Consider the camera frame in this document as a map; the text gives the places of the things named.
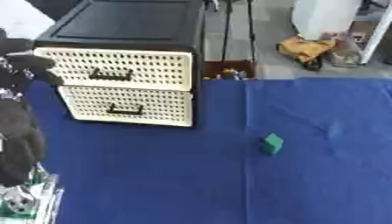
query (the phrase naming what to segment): blue tablecloth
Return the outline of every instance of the blue tablecloth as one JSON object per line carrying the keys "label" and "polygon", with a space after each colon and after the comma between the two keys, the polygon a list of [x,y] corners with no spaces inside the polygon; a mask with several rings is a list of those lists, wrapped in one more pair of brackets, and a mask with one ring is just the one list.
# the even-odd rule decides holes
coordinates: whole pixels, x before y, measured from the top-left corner
{"label": "blue tablecloth", "polygon": [[[392,82],[205,81],[196,129],[77,122],[49,87],[29,94],[58,223],[392,221]],[[261,137],[284,139],[274,157]]]}

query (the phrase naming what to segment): floor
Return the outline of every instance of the floor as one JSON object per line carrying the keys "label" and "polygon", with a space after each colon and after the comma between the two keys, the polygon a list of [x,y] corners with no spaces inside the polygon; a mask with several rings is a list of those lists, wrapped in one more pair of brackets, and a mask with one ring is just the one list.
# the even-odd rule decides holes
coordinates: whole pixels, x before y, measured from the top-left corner
{"label": "floor", "polygon": [[[290,21],[290,7],[295,0],[254,0],[256,34],[257,77],[261,79],[296,79],[300,77],[392,77],[392,67],[380,63],[375,55],[366,65],[358,68],[337,68],[325,63],[319,73],[308,72],[291,59],[275,50],[276,43],[294,34]],[[209,10],[206,26],[206,59],[219,60],[225,21],[225,5],[220,11]],[[248,14],[246,1],[234,3],[228,55],[230,60],[250,59]]]}

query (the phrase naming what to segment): drawer handle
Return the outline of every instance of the drawer handle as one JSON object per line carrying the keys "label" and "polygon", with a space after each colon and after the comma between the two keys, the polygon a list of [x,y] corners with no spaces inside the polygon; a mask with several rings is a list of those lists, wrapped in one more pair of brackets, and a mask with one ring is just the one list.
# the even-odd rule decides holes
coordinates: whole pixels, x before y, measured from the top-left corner
{"label": "drawer handle", "polygon": [[107,110],[109,114],[115,115],[127,115],[127,116],[140,116],[143,114],[144,107],[140,105],[137,107],[136,111],[128,111],[128,110],[117,110],[116,105],[114,103],[110,104],[110,108]]}
{"label": "drawer handle", "polygon": [[125,76],[110,76],[110,75],[101,75],[101,70],[97,67],[94,71],[88,76],[91,80],[105,80],[105,81],[130,81],[130,76],[133,74],[132,69],[130,69]]}

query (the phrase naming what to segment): drawer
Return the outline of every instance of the drawer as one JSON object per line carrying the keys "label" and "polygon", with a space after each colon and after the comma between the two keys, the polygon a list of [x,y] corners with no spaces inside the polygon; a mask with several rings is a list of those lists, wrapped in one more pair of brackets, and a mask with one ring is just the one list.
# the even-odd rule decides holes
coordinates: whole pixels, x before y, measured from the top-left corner
{"label": "drawer", "polygon": [[67,86],[190,91],[189,52],[39,47],[35,55],[55,60],[51,72]]}
{"label": "drawer", "polygon": [[76,120],[193,125],[193,96],[189,92],[69,86],[58,90]]}

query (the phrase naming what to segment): tripod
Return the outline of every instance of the tripod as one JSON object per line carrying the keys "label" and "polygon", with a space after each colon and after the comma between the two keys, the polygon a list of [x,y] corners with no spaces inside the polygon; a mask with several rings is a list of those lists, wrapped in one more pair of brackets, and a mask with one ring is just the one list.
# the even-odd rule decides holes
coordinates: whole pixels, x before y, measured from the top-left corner
{"label": "tripod", "polygon": [[[255,41],[256,35],[253,26],[253,7],[252,3],[253,0],[246,0],[248,5],[248,25],[249,25],[249,43],[250,43],[250,51],[251,51],[251,59],[253,69],[256,64],[256,48],[255,48]],[[222,47],[222,55],[221,55],[221,62],[226,61],[227,50],[228,50],[228,33],[230,29],[230,21],[231,15],[233,13],[233,0],[227,0],[227,8],[226,8],[226,22],[225,22],[225,33],[223,38],[223,47]]]}

